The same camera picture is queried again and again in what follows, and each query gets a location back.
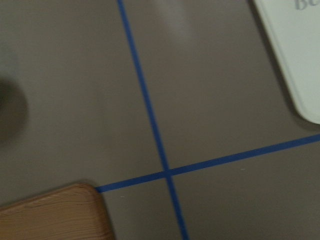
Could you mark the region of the brown wooden tray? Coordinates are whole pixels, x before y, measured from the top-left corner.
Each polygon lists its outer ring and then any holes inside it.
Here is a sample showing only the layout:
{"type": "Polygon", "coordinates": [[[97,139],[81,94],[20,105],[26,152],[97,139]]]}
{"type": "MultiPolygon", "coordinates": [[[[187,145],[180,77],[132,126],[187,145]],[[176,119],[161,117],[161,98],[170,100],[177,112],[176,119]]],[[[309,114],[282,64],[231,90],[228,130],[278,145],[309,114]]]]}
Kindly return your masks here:
{"type": "Polygon", "coordinates": [[[104,200],[77,183],[0,209],[2,240],[114,240],[104,200]]]}

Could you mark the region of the white bear tray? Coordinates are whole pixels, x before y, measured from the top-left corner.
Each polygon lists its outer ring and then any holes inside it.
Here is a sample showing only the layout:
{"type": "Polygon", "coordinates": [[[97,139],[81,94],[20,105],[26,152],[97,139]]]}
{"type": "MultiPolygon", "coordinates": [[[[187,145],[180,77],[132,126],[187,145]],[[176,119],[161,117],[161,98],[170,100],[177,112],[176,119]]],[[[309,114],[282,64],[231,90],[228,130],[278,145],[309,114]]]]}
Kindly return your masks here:
{"type": "Polygon", "coordinates": [[[320,122],[320,2],[256,0],[254,5],[271,43],[295,109],[320,122]]]}

